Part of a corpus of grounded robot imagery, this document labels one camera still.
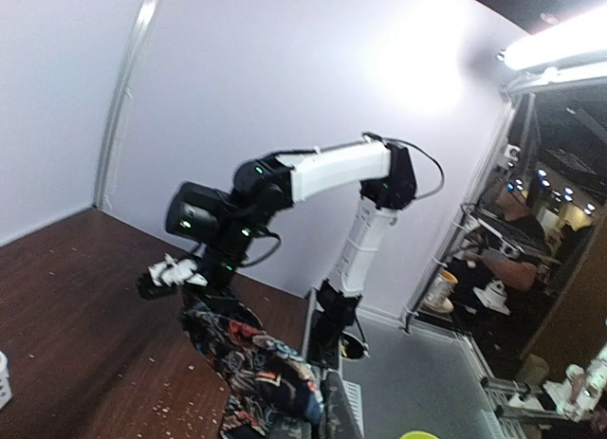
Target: floral cloth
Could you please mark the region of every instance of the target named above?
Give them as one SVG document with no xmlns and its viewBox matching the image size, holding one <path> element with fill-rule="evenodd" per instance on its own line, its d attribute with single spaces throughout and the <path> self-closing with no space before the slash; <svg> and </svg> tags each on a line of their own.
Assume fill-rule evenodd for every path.
<svg viewBox="0 0 607 439">
<path fill-rule="evenodd" d="M 221 437 L 264 437 L 276 411 L 318 425 L 322 395 L 311 367 L 244 305 L 232 316 L 238 320 L 200 302 L 180 317 L 193 346 L 230 385 Z"/>
</svg>

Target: white wall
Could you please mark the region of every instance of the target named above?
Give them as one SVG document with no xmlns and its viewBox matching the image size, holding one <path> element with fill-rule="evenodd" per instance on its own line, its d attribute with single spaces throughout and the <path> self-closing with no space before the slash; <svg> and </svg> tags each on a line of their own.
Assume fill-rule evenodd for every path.
<svg viewBox="0 0 607 439">
<path fill-rule="evenodd" d="M 496 127 L 495 54 L 523 32 L 472 0 L 166 0 L 155 24 L 117 144 L 111 213 L 188 247 L 162 228 L 183 180 L 227 190 L 241 162 L 269 151 L 365 130 L 408 139 L 442 162 L 447 185 L 402 213 L 370 271 L 365 303 L 397 315 Z M 419 155 L 414 166 L 419 190 L 433 188 L 434 166 Z M 283 247 L 244 274 L 296 294 L 318 284 L 357 189 L 280 214 Z"/>
<path fill-rule="evenodd" d="M 0 0 L 0 245 L 89 207 L 142 0 Z"/>
</svg>

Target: yellow bowl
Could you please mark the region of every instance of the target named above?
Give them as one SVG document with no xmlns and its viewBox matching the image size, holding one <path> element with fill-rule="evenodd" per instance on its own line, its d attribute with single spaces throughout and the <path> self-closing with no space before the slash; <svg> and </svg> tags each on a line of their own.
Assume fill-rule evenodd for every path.
<svg viewBox="0 0 607 439">
<path fill-rule="evenodd" d="M 401 436 L 400 439 L 438 439 L 438 437 L 433 434 L 430 434 L 429 432 L 411 431 L 405 434 L 404 436 Z"/>
</svg>

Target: wooden table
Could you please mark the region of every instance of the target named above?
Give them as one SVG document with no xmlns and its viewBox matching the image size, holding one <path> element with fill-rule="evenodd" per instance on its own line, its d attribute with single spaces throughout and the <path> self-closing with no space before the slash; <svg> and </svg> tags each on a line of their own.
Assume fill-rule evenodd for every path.
<svg viewBox="0 0 607 439">
<path fill-rule="evenodd" d="M 215 438 L 228 389 L 135 280 L 176 249 L 97 210 L 0 248 L 0 349 L 13 399 L 3 439 Z M 244 277 L 234 290 L 299 348 L 306 302 Z"/>
</svg>

